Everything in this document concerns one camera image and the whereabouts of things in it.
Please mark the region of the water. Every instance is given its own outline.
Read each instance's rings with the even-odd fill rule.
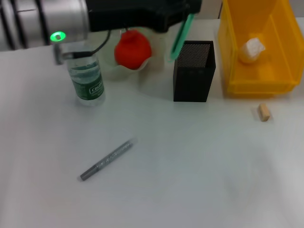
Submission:
[[[96,56],[69,60],[68,71],[81,104],[96,106],[104,102],[105,89]]]

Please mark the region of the red object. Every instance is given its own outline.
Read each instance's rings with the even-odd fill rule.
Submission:
[[[123,33],[114,51],[116,62],[132,70],[138,69],[151,54],[148,39],[136,30]]]

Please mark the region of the white table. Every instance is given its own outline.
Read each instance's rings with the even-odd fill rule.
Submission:
[[[197,20],[189,39],[216,40],[218,26]],[[89,108],[50,47],[2,53],[0,227],[303,227],[304,85],[268,100],[262,123],[261,101],[223,98],[216,58],[205,104],[172,101],[166,64],[105,81],[105,103]],[[76,179],[133,136],[134,149]]]

